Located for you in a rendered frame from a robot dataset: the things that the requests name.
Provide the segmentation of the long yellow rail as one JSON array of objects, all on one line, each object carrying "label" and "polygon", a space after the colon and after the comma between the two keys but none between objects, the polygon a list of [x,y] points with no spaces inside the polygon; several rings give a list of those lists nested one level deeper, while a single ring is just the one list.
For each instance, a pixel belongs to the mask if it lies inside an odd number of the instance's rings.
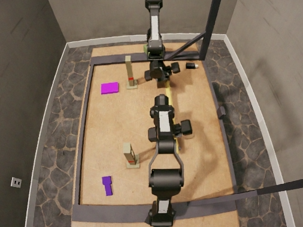
[{"label": "long yellow rail", "polygon": [[[170,90],[170,86],[169,86],[169,80],[167,80],[167,82],[165,82],[165,90],[166,90],[166,95],[169,98],[169,105],[172,105],[172,98],[171,98],[171,90]],[[181,147],[178,146],[177,138],[175,136],[173,136],[173,137],[174,137],[174,139],[176,139],[177,154],[179,154],[179,150],[181,150]]]}]

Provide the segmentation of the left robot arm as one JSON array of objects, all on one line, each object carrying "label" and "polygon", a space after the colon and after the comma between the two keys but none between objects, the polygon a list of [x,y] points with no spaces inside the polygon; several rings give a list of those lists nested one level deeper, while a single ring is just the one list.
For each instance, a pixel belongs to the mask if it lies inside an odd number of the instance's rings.
[{"label": "left robot arm", "polygon": [[[154,98],[154,106],[150,108],[150,116],[157,132],[156,153],[149,163],[149,187],[151,194],[157,196],[152,209],[148,212],[150,226],[173,226],[174,210],[171,198],[178,195],[184,186],[184,163],[177,154],[176,139],[173,137],[174,107],[169,105],[169,98],[159,94]],[[158,120],[158,125],[157,125]],[[173,154],[180,165],[175,169],[152,169],[151,165],[157,154]],[[170,206],[169,206],[170,204]],[[169,209],[169,210],[168,210]]]}]

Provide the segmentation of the purple rectangular block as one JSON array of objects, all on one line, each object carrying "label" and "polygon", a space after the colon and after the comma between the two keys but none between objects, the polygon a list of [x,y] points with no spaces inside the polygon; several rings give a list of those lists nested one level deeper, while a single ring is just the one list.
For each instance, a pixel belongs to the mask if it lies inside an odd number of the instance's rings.
[{"label": "purple rectangular block", "polygon": [[101,84],[101,95],[118,93],[118,92],[119,92],[118,82]]}]

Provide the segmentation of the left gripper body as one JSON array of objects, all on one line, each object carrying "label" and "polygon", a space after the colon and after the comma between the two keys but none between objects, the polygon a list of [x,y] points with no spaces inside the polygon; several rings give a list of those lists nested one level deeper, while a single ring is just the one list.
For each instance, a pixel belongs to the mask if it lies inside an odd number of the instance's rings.
[{"label": "left gripper body", "polygon": [[[183,135],[191,135],[192,132],[192,125],[190,123],[190,120],[182,120],[181,121],[181,126],[180,124],[172,124],[172,131],[173,131],[173,136],[175,136],[175,134],[181,134],[181,130]],[[148,139],[149,141],[152,142],[156,142],[157,139],[157,132],[155,131],[155,127],[149,128],[148,129]]]}]

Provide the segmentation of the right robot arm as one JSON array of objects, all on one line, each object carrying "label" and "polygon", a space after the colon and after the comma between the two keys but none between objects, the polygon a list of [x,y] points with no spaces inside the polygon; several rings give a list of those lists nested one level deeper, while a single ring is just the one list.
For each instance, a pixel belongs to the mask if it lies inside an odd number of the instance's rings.
[{"label": "right robot arm", "polygon": [[[170,78],[166,69],[162,68],[162,62],[165,57],[165,46],[162,44],[162,36],[159,33],[159,12],[162,6],[163,0],[145,0],[145,7],[150,12],[149,40],[147,36],[147,42],[149,42],[149,46],[147,44],[147,61],[150,60],[150,77],[155,78],[159,84],[167,82]],[[149,57],[148,52],[150,52]],[[154,55],[161,54],[161,52],[163,52],[163,56]]]}]

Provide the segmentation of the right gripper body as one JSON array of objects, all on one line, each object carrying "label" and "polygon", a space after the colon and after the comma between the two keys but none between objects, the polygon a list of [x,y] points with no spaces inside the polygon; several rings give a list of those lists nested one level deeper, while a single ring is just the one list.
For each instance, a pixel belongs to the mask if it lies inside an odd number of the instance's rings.
[{"label": "right gripper body", "polygon": [[[162,62],[162,67],[164,67],[166,69],[166,71],[169,73],[171,73],[171,69],[172,69],[173,74],[180,72],[180,66],[179,66],[178,62],[171,63],[171,66],[170,65],[165,66],[164,62]],[[144,77],[145,77],[146,81],[151,81],[153,79],[150,77],[150,70],[147,70],[144,72]]]}]

